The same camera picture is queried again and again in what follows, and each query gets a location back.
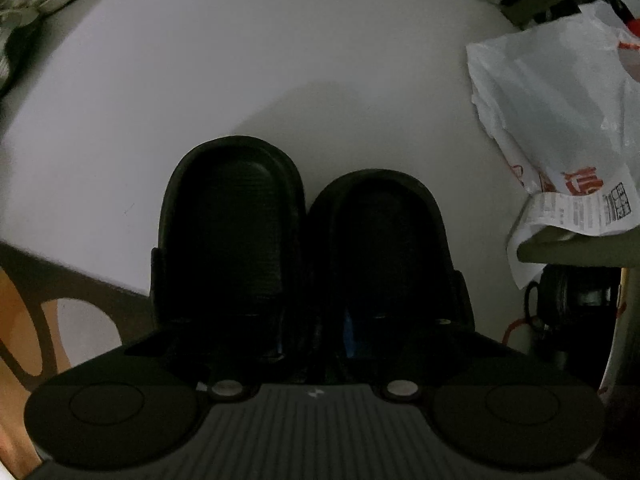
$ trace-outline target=barcode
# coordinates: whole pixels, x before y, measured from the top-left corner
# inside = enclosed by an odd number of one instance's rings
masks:
[[[622,185],[622,182],[613,188],[609,194],[603,195],[603,198],[607,205],[604,209],[606,225],[631,214],[629,198],[626,196],[625,187]]]

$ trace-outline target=white plastic bag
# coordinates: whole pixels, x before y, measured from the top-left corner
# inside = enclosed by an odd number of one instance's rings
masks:
[[[542,226],[603,235],[640,224],[640,82],[620,57],[640,56],[640,39],[605,2],[580,10],[467,47],[485,130],[529,194],[550,192],[532,199],[508,247],[519,286],[541,267],[515,251]]]

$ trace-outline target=white receipt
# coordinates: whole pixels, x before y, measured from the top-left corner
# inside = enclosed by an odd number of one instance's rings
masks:
[[[507,244],[513,279],[519,288],[523,288],[543,269],[543,264],[522,263],[516,252],[521,243],[545,226],[587,236],[603,236],[629,231],[638,225],[640,198],[626,165],[590,195],[538,193],[529,199]]]

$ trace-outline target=white tabletop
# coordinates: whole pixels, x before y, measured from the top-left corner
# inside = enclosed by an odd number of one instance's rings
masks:
[[[512,30],[477,0],[76,0],[1,104],[0,238],[146,292],[180,158],[251,135],[289,154],[308,203],[361,168],[419,178],[500,337],[526,195],[479,126],[465,45]]]

